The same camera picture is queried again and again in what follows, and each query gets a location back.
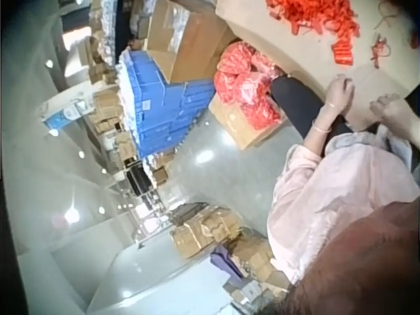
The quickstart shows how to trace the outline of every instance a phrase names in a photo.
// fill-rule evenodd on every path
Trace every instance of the plastic bag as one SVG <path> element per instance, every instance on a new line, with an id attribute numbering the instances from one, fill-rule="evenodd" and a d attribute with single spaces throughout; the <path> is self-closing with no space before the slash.
<path id="1" fill-rule="evenodd" d="M 251 63 L 259 72 L 268 75 L 270 79 L 276 79 L 278 76 L 284 74 L 282 69 L 277 67 L 273 61 L 259 51 L 251 57 Z"/>
<path id="2" fill-rule="evenodd" d="M 255 130 L 260 130 L 279 123 L 282 120 L 279 111 L 275 110 L 273 106 L 277 105 L 274 101 L 270 101 L 269 96 L 264 96 L 259 99 L 259 103 L 255 106 L 242 104 L 241 110 L 249 124 Z"/>
<path id="3" fill-rule="evenodd" d="M 217 69 L 227 74 L 251 71 L 251 57 L 255 49 L 244 41 L 230 44 L 222 54 Z"/>
<path id="4" fill-rule="evenodd" d="M 217 71 L 215 74 L 214 82 L 217 94 L 224 103 L 233 101 L 233 88 L 237 78 L 236 74 L 224 73 Z"/>
<path id="5" fill-rule="evenodd" d="M 265 73 L 242 73 L 236 78 L 233 86 L 234 100 L 256 105 L 268 92 L 270 84 L 271 79 Z"/>

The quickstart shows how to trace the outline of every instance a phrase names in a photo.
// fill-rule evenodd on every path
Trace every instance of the white floor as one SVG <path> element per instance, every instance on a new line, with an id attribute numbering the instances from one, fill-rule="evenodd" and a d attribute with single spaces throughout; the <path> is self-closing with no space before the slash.
<path id="1" fill-rule="evenodd" d="M 207 201 L 231 208 L 245 223 L 266 234 L 266 218 L 276 178 L 287 150 L 302 141 L 288 122 L 257 148 L 239 150 L 210 113 L 199 123 L 169 165 L 169 181 L 159 189 L 165 205 Z"/>

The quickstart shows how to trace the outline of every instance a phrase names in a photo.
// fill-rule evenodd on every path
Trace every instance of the open cardboard box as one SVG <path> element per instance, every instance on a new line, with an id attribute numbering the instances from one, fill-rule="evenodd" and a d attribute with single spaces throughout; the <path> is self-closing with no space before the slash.
<path id="1" fill-rule="evenodd" d="M 209 105 L 210 112 L 234 139 L 240 150 L 260 144 L 264 139 L 273 135 L 287 119 L 279 109 L 282 121 L 264 129 L 255 130 L 249 124 L 239 104 L 224 104 L 216 94 Z"/>
<path id="2" fill-rule="evenodd" d="M 210 3 L 157 0 L 147 52 L 168 83 L 212 79 L 220 55 L 235 38 Z"/>

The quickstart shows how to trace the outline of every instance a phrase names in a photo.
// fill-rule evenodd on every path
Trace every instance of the white table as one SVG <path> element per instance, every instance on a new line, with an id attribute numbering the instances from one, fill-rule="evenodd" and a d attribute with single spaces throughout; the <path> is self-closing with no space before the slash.
<path id="1" fill-rule="evenodd" d="M 331 79 L 344 73 L 356 85 L 353 107 L 346 118 L 353 129 L 361 130 L 375 117 L 369 111 L 369 102 L 385 93 L 409 95 L 419 84 L 419 51 L 410 47 L 411 21 L 403 14 L 389 18 L 390 27 L 383 22 L 378 11 L 379 0 L 352 0 L 358 15 L 361 36 L 353 41 L 354 65 L 341 66 L 334 62 L 331 44 L 336 37 L 324 32 L 302 28 L 298 36 L 291 33 L 287 20 L 269 16 L 265 0 L 218 0 L 216 13 L 226 20 L 233 32 L 262 53 L 268 55 L 281 68 L 303 81 L 320 95 Z M 380 58 L 380 68 L 373 67 L 371 43 L 375 32 L 387 38 L 392 52 Z"/>

